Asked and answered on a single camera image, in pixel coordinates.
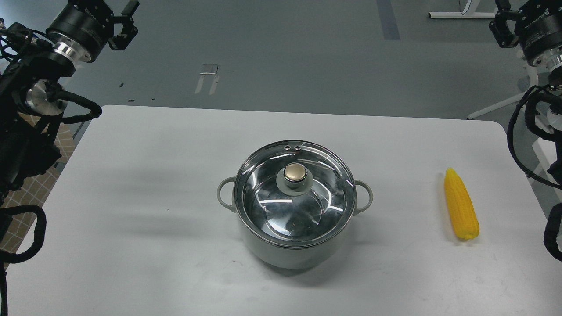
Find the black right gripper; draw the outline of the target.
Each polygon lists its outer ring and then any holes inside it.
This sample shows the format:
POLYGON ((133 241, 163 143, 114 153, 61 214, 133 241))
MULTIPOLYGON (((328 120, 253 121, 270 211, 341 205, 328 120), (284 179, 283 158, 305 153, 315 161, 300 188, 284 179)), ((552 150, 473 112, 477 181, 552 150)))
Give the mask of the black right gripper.
MULTIPOLYGON (((496 14, 512 12, 509 0, 496 0, 495 4, 496 14)), ((528 0, 519 8, 520 19, 494 18, 489 29, 500 48, 519 44, 527 63, 536 66, 544 52, 561 46, 561 6, 560 0, 528 0), (508 21, 515 22, 515 33, 508 21)))

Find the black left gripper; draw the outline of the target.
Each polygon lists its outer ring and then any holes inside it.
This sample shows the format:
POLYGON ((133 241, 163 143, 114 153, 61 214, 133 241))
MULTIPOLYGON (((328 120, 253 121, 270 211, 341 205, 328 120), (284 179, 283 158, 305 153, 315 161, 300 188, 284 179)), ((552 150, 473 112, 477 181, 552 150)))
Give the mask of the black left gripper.
POLYGON ((108 43, 111 50, 125 50, 138 34, 133 24, 133 14, 139 7, 138 0, 129 0, 115 23, 125 23, 121 32, 114 35, 114 24, 110 19, 114 12, 103 0, 69 0, 46 35, 52 42, 71 40, 85 51, 82 61, 94 62, 108 43))

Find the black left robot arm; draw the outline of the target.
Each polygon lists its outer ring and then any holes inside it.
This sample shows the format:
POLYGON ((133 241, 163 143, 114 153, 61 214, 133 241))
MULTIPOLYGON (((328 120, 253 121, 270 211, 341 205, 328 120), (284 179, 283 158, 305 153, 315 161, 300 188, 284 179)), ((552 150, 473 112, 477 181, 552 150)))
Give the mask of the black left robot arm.
POLYGON ((62 124, 101 116, 96 102, 59 83, 77 64, 94 62, 106 45, 125 50, 138 34, 129 0, 114 14, 102 0, 69 0, 40 32, 20 23, 1 24, 0 190, 4 202, 27 178, 45 174, 61 158, 55 139, 62 124))

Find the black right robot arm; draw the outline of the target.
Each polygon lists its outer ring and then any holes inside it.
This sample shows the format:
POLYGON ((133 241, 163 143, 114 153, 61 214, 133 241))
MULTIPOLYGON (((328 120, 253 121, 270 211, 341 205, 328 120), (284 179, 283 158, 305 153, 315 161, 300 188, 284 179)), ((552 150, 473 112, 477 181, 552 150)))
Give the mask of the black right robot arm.
POLYGON ((528 0, 513 10, 508 0, 495 2, 497 12, 489 24, 498 46, 520 47, 528 66, 544 66, 548 70, 546 85, 534 84, 523 94, 509 122, 508 150, 517 166, 528 176, 546 186, 561 189, 561 2, 559 0, 528 0), (538 138, 555 146, 556 160, 550 164, 547 180, 527 168, 514 147, 514 127, 520 112, 525 126, 538 138))

